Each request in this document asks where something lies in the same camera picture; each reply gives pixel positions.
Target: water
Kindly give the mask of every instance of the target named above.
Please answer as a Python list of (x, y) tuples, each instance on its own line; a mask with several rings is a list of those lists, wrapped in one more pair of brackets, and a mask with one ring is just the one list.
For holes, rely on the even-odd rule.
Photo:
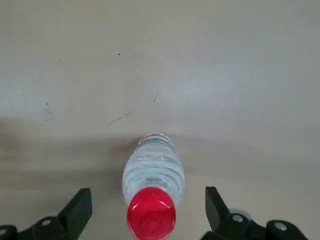
[(161, 133), (144, 136), (129, 158), (122, 176), (126, 203), (146, 187), (158, 187), (178, 206), (185, 189), (184, 169), (170, 139)]

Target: beige table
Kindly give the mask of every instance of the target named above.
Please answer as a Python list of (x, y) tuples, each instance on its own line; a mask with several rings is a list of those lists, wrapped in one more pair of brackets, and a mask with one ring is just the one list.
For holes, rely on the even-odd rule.
[(91, 187), (80, 239), (132, 239), (122, 169), (158, 131), (186, 171), (169, 239), (209, 229), (206, 185), (260, 224), (286, 219), (318, 239), (319, 10), (318, 0), (0, 1), (0, 224), (26, 228)]

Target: plastic water bottle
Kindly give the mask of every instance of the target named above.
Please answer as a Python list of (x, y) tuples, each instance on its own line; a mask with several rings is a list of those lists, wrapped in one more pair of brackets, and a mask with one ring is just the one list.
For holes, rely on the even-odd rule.
[(157, 132), (145, 135), (122, 176), (131, 232), (139, 240), (165, 239), (174, 229), (184, 189), (184, 169), (171, 140)]

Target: screw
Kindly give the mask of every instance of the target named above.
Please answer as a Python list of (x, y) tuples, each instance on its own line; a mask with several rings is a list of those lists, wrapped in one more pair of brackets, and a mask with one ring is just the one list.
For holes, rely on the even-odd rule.
[(0, 229), (0, 236), (1, 235), (5, 235), (6, 234), (6, 232), (7, 232), (7, 229)]
[(236, 222), (242, 223), (244, 221), (244, 219), (242, 218), (242, 216), (240, 215), (233, 215), (232, 219)]
[(287, 230), (287, 226), (284, 225), (284, 224), (283, 224), (282, 222), (280, 222), (280, 221), (275, 222), (275, 223), (274, 223), (274, 226), (275, 226), (277, 229), (281, 230), (281, 231), (286, 231), (286, 230)]
[(51, 220), (44, 220), (41, 224), (42, 226), (48, 226), (51, 223)]

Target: debris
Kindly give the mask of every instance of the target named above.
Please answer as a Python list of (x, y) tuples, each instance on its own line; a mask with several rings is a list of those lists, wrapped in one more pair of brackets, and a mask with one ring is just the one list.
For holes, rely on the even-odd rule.
[(129, 112), (129, 113), (127, 113), (127, 114), (125, 114), (125, 115), (123, 115), (123, 116), (121, 116), (121, 117), (118, 117), (117, 119), (109, 122), (109, 124), (113, 124), (113, 123), (115, 123), (116, 121), (119, 121), (120, 119), (123, 119), (124, 117), (126, 117), (126, 116), (128, 116), (128, 115), (130, 115), (130, 114), (132, 114), (132, 112)]
[(157, 97), (158, 97), (158, 90), (156, 91), (156, 95), (155, 95), (155, 98), (153, 99), (153, 102), (156, 101)]

